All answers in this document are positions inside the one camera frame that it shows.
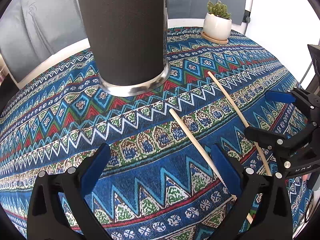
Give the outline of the wooden chopstick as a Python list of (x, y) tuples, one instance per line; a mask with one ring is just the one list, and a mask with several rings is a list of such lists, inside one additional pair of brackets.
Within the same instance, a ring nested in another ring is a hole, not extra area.
[(216, 174), (216, 176), (219, 178), (219, 180), (221, 181), (221, 183), (223, 183), (223, 185), (225, 187), (227, 187), (227, 185), (225, 184), (220, 172), (218, 171), (218, 169), (216, 168), (216, 166), (214, 165), (211, 157), (208, 155), (208, 153), (206, 152), (206, 150), (202, 147), (202, 145), (199, 143), (199, 141), (195, 138), (195, 136), (193, 135), (193, 132), (189, 129), (190, 127), (193, 128), (195, 124), (195, 126), (197, 127), (197, 129), (199, 129), (199, 126), (197, 124), (197, 122), (195, 122), (193, 120), (193, 118), (191, 118), (191, 122), (187, 122), (186, 124), (184, 123), (184, 119), (181, 118), (174, 109), (169, 109), (169, 113), (171, 114), (171, 116), (174, 118), (174, 120), (178, 123), (178, 125), (180, 126), (180, 128), (182, 129), (182, 131), (185, 133), (185, 135), (188, 137), (188, 139), (191, 141), (191, 143), (195, 146), (195, 148), (197, 149), (197, 151), (199, 152), (199, 154), (203, 157), (203, 159), (206, 161), (206, 163), (209, 165), (209, 167), (212, 169), (212, 171)]
[[(216, 79), (216, 77), (211, 72), (208, 72), (208, 75), (214, 81), (214, 83), (217, 85), (217, 87), (221, 90), (221, 92), (224, 94), (224, 96), (226, 97), (227, 101), (231, 104), (231, 106), (235, 110), (236, 114), (238, 115), (238, 117), (240, 118), (242, 123), (244, 124), (245, 128), (248, 128), (249, 127), (249, 123), (247, 122), (247, 120), (245, 119), (245, 117), (243, 116), (243, 114), (241, 113), (240, 109), (238, 108), (238, 106), (233, 101), (233, 99), (230, 97), (230, 95), (227, 93), (227, 91), (223, 88), (221, 83), (219, 83), (219, 81)], [(258, 145), (257, 142), (254, 142), (254, 145), (255, 145), (255, 147), (256, 147), (259, 155), (260, 155), (261, 161), (263, 162), (263, 166), (264, 166), (264, 168), (266, 170), (267, 175), (271, 176), (272, 173), (271, 173), (271, 170), (270, 170), (269, 165), (267, 163), (267, 160), (265, 158), (263, 150), (261, 149), (261, 147)]]

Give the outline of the blue patterned tablecloth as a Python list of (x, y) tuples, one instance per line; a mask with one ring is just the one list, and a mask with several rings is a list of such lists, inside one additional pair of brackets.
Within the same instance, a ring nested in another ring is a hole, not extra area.
[(219, 226), (233, 199), (170, 109), (206, 150), (217, 143), (259, 174), (265, 168), (255, 145), (210, 74), (254, 127), (290, 137), (307, 119), (293, 105), (265, 99), (269, 89), (297, 85), (275, 56), (236, 31), (225, 46), (201, 31), (168, 31), (171, 74), (151, 92), (107, 94), (86, 49), (13, 96), (1, 113), (1, 206), (23, 235), (37, 174), (78, 166), (104, 142), (111, 157), (86, 202), (112, 238), (207, 239)]

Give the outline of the round wooden coaster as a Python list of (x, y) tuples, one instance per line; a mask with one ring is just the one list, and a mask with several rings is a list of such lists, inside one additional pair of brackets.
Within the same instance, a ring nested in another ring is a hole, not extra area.
[(210, 41), (210, 42), (213, 42), (213, 43), (217, 43), (217, 44), (227, 44), (228, 43), (228, 39), (225, 39), (225, 40), (217, 40), (215, 38), (212, 38), (210, 36), (208, 36), (204, 31), (201, 32), (201, 36)]

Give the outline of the white pot with cactus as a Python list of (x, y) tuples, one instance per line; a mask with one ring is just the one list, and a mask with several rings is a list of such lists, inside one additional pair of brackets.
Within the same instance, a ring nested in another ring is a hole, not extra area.
[(207, 14), (203, 23), (203, 31), (217, 40), (229, 38), (232, 27), (231, 13), (228, 12), (226, 4), (217, 1), (208, 1)]

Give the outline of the black cylindrical utensil holder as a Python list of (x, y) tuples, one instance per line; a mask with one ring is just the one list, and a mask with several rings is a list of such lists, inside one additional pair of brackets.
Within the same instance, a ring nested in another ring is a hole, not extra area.
[(167, 81), (167, 0), (78, 0), (101, 88), (120, 97)]

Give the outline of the grey-blue backdrop cloth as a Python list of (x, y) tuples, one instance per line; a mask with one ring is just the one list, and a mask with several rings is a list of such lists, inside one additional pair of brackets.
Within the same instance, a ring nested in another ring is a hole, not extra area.
[[(221, 1), (242, 25), (253, 0), (168, 0), (168, 18), (203, 19)], [(16, 82), (60, 50), (86, 38), (78, 0), (1, 0), (1, 66)]]

